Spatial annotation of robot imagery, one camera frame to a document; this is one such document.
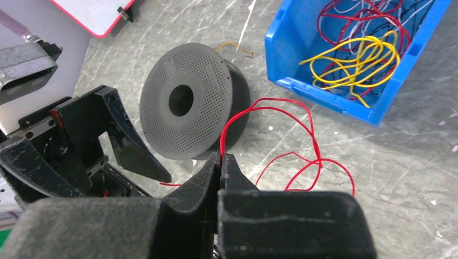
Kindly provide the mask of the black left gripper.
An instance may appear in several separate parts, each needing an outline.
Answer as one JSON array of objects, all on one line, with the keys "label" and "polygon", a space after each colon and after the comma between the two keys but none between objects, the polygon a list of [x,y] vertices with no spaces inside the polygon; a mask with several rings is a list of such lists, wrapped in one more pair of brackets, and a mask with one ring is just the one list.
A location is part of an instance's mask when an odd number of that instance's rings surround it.
[{"label": "black left gripper", "polygon": [[49,197],[142,197],[147,192],[109,163],[106,133],[123,169],[170,183],[171,174],[133,126],[118,91],[65,98],[41,111],[41,121],[1,142],[1,174],[21,207]]}]

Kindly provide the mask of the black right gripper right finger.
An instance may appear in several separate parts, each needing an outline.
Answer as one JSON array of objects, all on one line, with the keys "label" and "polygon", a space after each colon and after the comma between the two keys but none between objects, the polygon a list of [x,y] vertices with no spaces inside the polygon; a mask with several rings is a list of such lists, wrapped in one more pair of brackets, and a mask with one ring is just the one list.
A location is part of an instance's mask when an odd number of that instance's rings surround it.
[{"label": "black right gripper right finger", "polygon": [[361,206],[344,192],[261,191],[232,154],[221,161],[223,258],[376,258]]}]

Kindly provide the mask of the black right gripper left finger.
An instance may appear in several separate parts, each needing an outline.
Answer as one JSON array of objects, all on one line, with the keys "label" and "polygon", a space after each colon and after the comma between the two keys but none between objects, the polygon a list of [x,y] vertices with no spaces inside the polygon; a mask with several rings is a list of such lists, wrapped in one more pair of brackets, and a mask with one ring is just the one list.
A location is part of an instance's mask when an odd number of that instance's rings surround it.
[{"label": "black right gripper left finger", "polygon": [[47,198],[29,205],[1,258],[212,258],[221,158],[163,198]]}]

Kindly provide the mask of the grey perforated cable spool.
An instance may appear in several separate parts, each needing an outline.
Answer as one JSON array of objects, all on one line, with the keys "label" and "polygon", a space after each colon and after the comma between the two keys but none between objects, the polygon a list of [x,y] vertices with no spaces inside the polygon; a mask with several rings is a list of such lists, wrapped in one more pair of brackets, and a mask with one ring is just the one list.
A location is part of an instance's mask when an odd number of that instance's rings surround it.
[{"label": "grey perforated cable spool", "polygon": [[248,81],[238,67],[213,48],[186,43],[165,53],[142,89],[140,122],[149,145],[172,160],[205,160],[233,147],[248,122],[230,119],[251,104]]}]

